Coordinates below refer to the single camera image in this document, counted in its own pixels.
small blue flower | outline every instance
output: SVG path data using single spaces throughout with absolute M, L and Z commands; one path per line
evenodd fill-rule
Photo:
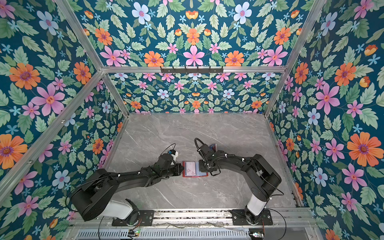
M 41 225 L 39 227 L 35 226 L 35 230 L 32 232 L 32 234 L 35 234 L 37 236 L 37 234 L 41 231 Z
M 360 130 L 362 130 L 362 128 L 359 127 L 359 124 L 358 124 L 358 123 L 356 124 L 356 126 L 353 126 L 352 128 L 354 129 L 353 132 L 358 132 L 358 133 L 360 133 Z
M 381 57 L 376 57 L 376 53 L 372 56 L 372 59 L 368 59 L 369 65 L 377 64 L 377 60 L 379 60 Z
M 18 132 L 19 130 L 16 129 L 17 125 L 14 125 L 13 127 L 11 125 L 7 125 L 8 130 L 5 131 L 5 133 L 11 133 L 13 135 L 15 132 Z
M 204 15 L 202 15 L 202 16 L 200 15 L 198 21 L 201 22 L 201 23 L 203 23 L 204 20 L 205 20 Z
M 11 49 L 11 45 L 5 45 L 4 43 L 1 44 L 4 48 L 3 48 L 3 52 L 7 52 L 8 54 L 10 54 L 11 52 L 13 52 L 13 49 Z

black cable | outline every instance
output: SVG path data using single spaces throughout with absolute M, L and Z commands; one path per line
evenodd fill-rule
M 284 230 L 284 234 L 282 235 L 282 237 L 279 238 L 278 240 L 282 239 L 285 236 L 285 233 L 287 232 L 287 222 L 285 221 L 285 218 L 283 217 L 283 215 L 281 213 L 279 213 L 275 209 L 269 209 L 269 208 L 266 208 L 266 207 L 264 209 L 273 210 L 273 211 L 277 212 L 278 214 L 280 214 L 280 216 L 283 218 L 283 220 L 285 222 L 285 230 Z

gray marble surface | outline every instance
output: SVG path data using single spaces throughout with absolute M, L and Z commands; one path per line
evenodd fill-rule
M 295 206 L 264 117 L 260 114 L 132 114 L 108 171 L 134 171 L 152 165 L 174 142 L 175 150 L 179 152 L 177 162 L 198 161 L 195 137 L 208 145 L 217 143 L 219 150 L 231 154 L 261 154 L 280 174 L 282 182 L 278 188 L 285 193 L 273 197 L 267 206 Z M 113 199 L 131 199 L 142 209 L 243 208 L 250 197 L 251 191 L 243 176 L 224 169 L 215 177 L 170 177 L 151 187 L 118 192 Z

